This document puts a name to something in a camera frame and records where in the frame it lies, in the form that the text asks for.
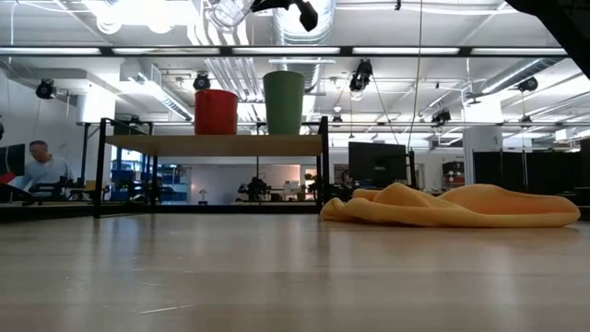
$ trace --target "computer monitor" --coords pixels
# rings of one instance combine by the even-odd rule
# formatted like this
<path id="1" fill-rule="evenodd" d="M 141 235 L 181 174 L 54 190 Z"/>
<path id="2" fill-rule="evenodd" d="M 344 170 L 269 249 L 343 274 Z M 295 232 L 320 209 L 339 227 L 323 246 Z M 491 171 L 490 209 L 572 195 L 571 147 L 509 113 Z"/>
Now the computer monitor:
<path id="1" fill-rule="evenodd" d="M 348 143 L 350 176 L 377 186 L 407 180 L 406 146 L 382 143 Z"/>
<path id="2" fill-rule="evenodd" d="M 24 144 L 0 148 L 0 184 L 25 175 L 25 150 Z"/>

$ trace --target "green bucket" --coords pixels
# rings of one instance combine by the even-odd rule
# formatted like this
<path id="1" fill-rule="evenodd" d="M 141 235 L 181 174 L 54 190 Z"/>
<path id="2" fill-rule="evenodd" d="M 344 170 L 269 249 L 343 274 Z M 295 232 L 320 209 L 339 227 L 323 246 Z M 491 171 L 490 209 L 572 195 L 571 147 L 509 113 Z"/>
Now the green bucket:
<path id="1" fill-rule="evenodd" d="M 289 71 L 276 71 L 263 77 L 265 84 L 268 134 L 298 135 L 303 114 L 305 78 Z"/>

